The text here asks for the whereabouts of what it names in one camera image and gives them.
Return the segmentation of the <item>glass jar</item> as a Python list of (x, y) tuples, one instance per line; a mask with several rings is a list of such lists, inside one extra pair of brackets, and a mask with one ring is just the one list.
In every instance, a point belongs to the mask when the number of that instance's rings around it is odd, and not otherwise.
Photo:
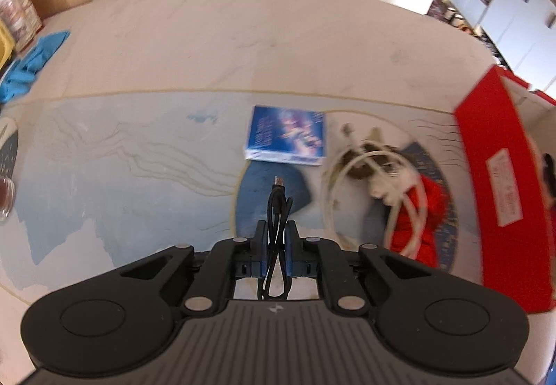
[(5, 221), (13, 207), (15, 199), (15, 184), (8, 177), (0, 178), (0, 221)]

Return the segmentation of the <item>blue cloth on table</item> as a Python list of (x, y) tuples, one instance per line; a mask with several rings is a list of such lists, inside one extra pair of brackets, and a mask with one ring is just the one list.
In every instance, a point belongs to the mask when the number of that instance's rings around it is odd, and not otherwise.
[(16, 59), (1, 78), (1, 104), (28, 94), (47, 62), (70, 37), (70, 30), (62, 30), (39, 38), (22, 57)]

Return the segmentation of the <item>red white cardboard box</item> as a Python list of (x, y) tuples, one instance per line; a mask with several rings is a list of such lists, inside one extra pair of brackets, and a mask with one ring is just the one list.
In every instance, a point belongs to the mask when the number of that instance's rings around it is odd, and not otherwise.
[(492, 66), (454, 110), (473, 183), (482, 283), (528, 313), (555, 306), (552, 216), (528, 133), (550, 103)]

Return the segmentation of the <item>small blue card box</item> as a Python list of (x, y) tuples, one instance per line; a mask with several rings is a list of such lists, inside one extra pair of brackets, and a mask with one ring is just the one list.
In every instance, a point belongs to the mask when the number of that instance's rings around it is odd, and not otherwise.
[(245, 158), (280, 164), (319, 166), (327, 155), (326, 114), (319, 111), (255, 106)]

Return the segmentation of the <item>white cabinet row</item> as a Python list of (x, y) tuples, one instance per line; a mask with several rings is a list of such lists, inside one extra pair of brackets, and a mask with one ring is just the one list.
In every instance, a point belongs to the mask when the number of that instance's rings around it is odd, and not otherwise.
[(479, 26), (511, 71), (535, 90), (555, 94), (555, 3), (552, 0), (450, 0)]

